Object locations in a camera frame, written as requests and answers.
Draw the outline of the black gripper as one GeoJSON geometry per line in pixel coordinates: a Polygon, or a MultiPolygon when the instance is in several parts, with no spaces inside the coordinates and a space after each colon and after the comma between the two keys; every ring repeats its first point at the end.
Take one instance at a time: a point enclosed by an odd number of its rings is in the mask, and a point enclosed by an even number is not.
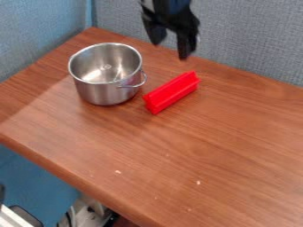
{"type": "Polygon", "coordinates": [[[191,10],[192,0],[138,0],[142,26],[150,43],[158,45],[166,29],[176,33],[178,59],[185,60],[196,50],[200,21],[191,10]]]}

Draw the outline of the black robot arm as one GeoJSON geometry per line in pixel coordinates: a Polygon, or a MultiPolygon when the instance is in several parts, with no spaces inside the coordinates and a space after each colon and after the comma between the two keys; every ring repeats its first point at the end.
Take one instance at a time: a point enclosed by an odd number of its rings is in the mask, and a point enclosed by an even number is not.
{"type": "Polygon", "coordinates": [[[140,0],[141,21],[150,43],[158,45],[166,31],[176,34],[178,59],[196,50],[200,21],[191,10],[192,0],[140,0]]]}

